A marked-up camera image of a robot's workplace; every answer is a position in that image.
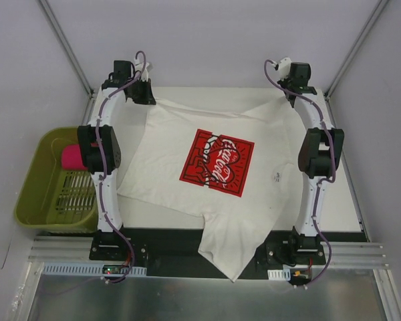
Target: metal floor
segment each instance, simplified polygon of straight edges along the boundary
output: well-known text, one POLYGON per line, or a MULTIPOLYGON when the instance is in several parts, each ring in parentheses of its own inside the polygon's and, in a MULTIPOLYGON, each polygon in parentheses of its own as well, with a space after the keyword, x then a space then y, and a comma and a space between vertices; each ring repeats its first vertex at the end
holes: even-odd
POLYGON ((264 280, 128 278, 106 285, 87 279, 42 275, 29 320, 386 320, 366 270, 329 270, 307 290, 264 280))

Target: white platform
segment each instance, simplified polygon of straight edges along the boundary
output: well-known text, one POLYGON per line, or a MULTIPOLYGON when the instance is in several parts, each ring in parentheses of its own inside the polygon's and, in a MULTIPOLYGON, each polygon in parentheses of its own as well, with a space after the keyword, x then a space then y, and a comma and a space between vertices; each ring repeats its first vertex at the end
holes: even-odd
MULTIPOLYGON (((286 103, 282 92, 273 89, 163 87, 153 88, 153 93, 157 98, 166 98, 186 106, 205 110, 244 112, 270 100, 276 100, 277 104, 286 103)), ((328 117, 322 92, 319 91, 318 96, 320 97, 319 103, 324 115, 328 117)), ((118 172, 118 185, 121 183, 130 159, 136 152, 144 133, 148 108, 148 106, 135 105, 132 101, 128 101, 128 107, 121 111, 119 121, 115 125, 116 136, 118 137, 122 154, 127 155, 126 158, 122 157, 122 164, 118 172)), ((293 162, 297 164, 297 155, 305 136, 305 129, 298 117, 293 117, 286 121, 289 122, 288 125, 292 128, 290 135, 291 150, 293 162)), ((295 223, 301 200, 301 183, 297 184, 297 186, 291 186, 291 188, 294 202, 288 206, 284 215, 279 218, 273 228, 274 230, 291 230, 295 223)), ((125 227, 202 229, 204 225, 203 218, 193 217, 135 199, 121 196, 118 199, 125 227)), ((360 224, 358 223, 358 217, 348 187, 348 180, 341 165, 337 171, 336 183, 327 190, 325 195, 321 228, 324 231, 360 231, 360 224)))

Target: plastic basket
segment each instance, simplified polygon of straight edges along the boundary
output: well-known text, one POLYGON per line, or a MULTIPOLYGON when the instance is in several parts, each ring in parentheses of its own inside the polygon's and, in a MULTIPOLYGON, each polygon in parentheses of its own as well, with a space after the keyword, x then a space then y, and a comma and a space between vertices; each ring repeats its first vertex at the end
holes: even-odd
POLYGON ((87 171, 61 168, 61 154, 77 144, 77 128, 56 128, 39 143, 15 207, 24 227, 61 233, 96 230, 95 186, 87 171))

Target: cable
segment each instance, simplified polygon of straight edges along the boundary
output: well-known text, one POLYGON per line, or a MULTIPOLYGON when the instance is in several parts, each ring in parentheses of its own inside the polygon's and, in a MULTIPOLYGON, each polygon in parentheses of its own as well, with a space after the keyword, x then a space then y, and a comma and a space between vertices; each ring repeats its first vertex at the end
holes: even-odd
POLYGON ((143 60, 144 60, 141 72, 139 72, 138 74, 135 72, 134 73, 134 77, 127 84, 125 84, 122 87, 118 88, 117 90, 113 91, 108 97, 104 98, 104 101, 101 103, 101 106, 100 106, 100 111, 98 112, 99 118, 96 121, 96 127, 95 127, 96 141, 98 143, 98 148, 100 149, 102 165, 103 165, 103 168, 104 168, 104 174, 102 176, 100 176, 100 184, 99 184, 99 187, 98 187, 98 190, 99 190, 99 195, 98 196, 100 198, 101 211, 104 213, 104 219, 106 220, 108 225, 113 229, 113 231, 117 235, 119 235, 125 241, 126 245, 128 246, 128 249, 131 251, 131 254, 132 254, 132 260, 130 262, 130 266, 129 266, 128 270, 126 270, 125 273, 121 277, 119 277, 118 279, 108 280, 110 283, 113 283, 113 284, 119 283, 119 282, 125 280, 126 276, 130 273, 130 271, 132 270, 132 267, 135 265, 135 252, 134 252, 134 249, 132 248, 131 243, 128 241, 128 239, 118 229, 116 229, 116 227, 110 221, 110 219, 108 217, 108 212, 106 211, 106 208, 104 207, 104 198, 102 196, 102 186, 103 186, 104 179, 106 179, 106 177, 107 177, 107 160, 106 160, 106 154, 104 152, 104 147, 102 146, 102 141, 101 141, 101 136, 100 136, 100 123, 101 123, 100 118, 102 116, 102 111, 104 109, 104 106, 106 105, 107 101, 113 95, 115 95, 118 92, 121 92, 122 90, 124 90, 127 87, 131 86, 133 83, 135 83, 137 80, 139 80, 141 78, 142 73, 146 69, 147 61, 146 61, 146 54, 141 50, 136 53, 135 59, 138 59, 138 55, 140 55, 140 54, 142 54, 143 60))
POLYGON ((319 114, 319 120, 321 122, 322 128, 325 132, 325 135, 327 135, 327 139, 328 139, 328 144, 329 144, 329 151, 330 151, 330 156, 331 156, 331 178, 323 178, 320 179, 317 183, 317 189, 316 189, 316 194, 315 194, 315 201, 313 203, 313 213, 312 213, 312 221, 313 221, 313 226, 315 227, 316 232, 318 233, 319 237, 325 242, 325 244, 327 244, 328 246, 328 259, 327 262, 325 263, 323 269, 320 271, 320 273, 315 276, 312 281, 310 281, 310 283, 316 281, 317 279, 319 279, 327 270, 327 268, 329 267, 329 264, 331 263, 331 244, 329 243, 329 241, 327 240, 327 238, 323 235, 323 233, 321 232, 321 230, 318 227, 317 221, 316 221, 316 212, 317 212, 317 206, 318 206, 318 202, 319 202, 319 194, 321 192, 321 187, 322 187, 322 183, 324 181, 327 181, 329 183, 334 183, 336 181, 336 162, 334 161, 334 147, 333 147, 333 138, 331 137, 331 134, 329 133, 328 129, 327 129, 327 125, 324 122, 323 119, 323 113, 321 108, 318 106, 318 104, 316 102, 314 102, 313 100, 309 99, 308 97, 305 97, 301 94, 297 94, 295 92, 292 92, 291 90, 288 90, 286 88, 282 88, 280 85, 278 85, 276 82, 274 82, 269 74, 267 73, 267 63, 270 63, 274 66, 276 66, 277 64, 270 60, 267 59, 264 63, 264 72, 265 72, 265 76, 267 78, 267 80, 269 80, 269 82, 274 85, 276 88, 280 89, 281 91, 285 92, 286 94, 298 97, 302 100, 305 100, 306 102, 309 102, 313 107, 315 107, 315 109, 317 110, 318 114, 319 114))

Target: white wall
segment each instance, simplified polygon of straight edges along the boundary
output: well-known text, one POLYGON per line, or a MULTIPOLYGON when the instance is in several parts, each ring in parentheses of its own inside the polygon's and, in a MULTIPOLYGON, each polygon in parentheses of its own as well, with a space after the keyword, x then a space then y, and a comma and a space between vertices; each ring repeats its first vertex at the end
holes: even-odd
POLYGON ((34 0, 0 0, 0 320, 31 247, 13 208, 38 140, 77 125, 86 94, 34 0))
POLYGON ((391 1, 332 97, 373 241, 382 241, 401 294, 401 0, 391 1))
POLYGON ((265 87, 263 62, 327 89, 378 0, 49 0, 91 86, 143 49, 155 86, 265 87))

